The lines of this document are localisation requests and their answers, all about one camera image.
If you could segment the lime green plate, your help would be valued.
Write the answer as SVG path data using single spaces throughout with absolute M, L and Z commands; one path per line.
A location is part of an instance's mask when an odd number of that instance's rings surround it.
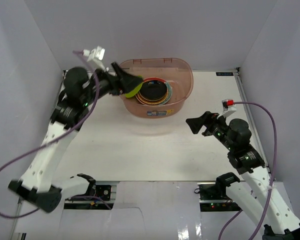
M 139 84 L 135 89 L 133 89 L 131 92 L 126 93 L 124 96 L 125 96 L 127 99 L 130 99 L 130 98 L 134 97 L 134 96 L 140 91 L 142 85 L 143 85 L 143 82 L 140 83 L 140 84 Z

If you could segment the woven bamboo plate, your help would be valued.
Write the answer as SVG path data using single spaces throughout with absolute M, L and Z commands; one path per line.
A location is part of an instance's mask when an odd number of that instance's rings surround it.
M 172 90 L 164 88 L 142 88 L 136 95 L 137 100 L 143 105 L 164 105 L 172 96 Z

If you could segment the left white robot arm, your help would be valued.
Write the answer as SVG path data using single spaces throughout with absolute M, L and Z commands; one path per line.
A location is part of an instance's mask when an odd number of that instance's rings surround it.
M 71 141 L 92 113 L 96 100 L 107 94 L 130 93 L 142 84 L 142 77 L 128 73 L 116 62 L 111 65 L 115 74 L 97 67 L 89 75 L 89 71 L 80 66 L 65 72 L 63 90 L 39 150 L 20 179 L 11 180 L 8 185 L 9 190 L 45 213 L 54 211 L 62 198 L 89 200 L 95 196 L 96 180 L 89 175 L 79 173 L 61 183 L 54 183 L 53 177 Z

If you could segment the red teal floral plate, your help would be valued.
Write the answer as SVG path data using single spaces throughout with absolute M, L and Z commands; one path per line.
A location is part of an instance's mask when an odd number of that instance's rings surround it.
M 169 84 L 166 80 L 164 80 L 164 79 L 162 79 L 162 78 L 159 78 L 159 77 L 148 77 L 148 78 L 144 79 L 143 82 L 149 81 L 149 80 L 159 80 L 159 81 L 164 82 L 166 85 Z

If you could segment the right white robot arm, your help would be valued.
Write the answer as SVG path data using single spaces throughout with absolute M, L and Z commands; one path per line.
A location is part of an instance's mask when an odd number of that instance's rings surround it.
M 193 134 L 205 127 L 203 136 L 215 137 L 228 150 L 228 160 L 237 174 L 228 172 L 216 179 L 216 195 L 228 198 L 256 225 L 263 229 L 264 240 L 300 240 L 300 219 L 292 212 L 273 186 L 266 164 L 251 145 L 248 123 L 226 118 L 210 111 L 186 119 Z

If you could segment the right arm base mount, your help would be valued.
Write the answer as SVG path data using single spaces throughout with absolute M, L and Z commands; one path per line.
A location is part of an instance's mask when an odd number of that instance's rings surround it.
M 223 195 L 214 183 L 199 184 L 193 191 L 199 196 L 200 211 L 238 212 L 241 208 L 229 197 Z

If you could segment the yellow patterned plate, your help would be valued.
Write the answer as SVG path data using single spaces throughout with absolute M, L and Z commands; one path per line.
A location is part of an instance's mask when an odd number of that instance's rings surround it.
M 167 86 L 167 96 L 162 102 L 163 105 L 165 105 L 170 100 L 173 93 L 171 86 L 169 84 L 167 84 L 166 86 Z

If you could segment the black glossy plate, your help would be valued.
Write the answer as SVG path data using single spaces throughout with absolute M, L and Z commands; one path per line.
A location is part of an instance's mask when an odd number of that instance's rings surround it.
M 161 98 L 160 100 L 150 101 L 150 100 L 144 99 L 138 92 L 136 95 L 136 99 L 140 103 L 145 104 L 145 105 L 159 105 L 159 104 L 162 104 L 162 102 L 165 100 L 165 98 L 167 97 L 167 94 L 168 93 L 166 93 L 165 96 L 163 98 Z

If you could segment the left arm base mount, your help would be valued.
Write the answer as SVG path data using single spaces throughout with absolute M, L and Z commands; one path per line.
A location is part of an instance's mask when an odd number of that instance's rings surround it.
M 115 185 L 94 185 L 89 193 L 68 198 L 65 210 L 111 210 L 116 198 Z

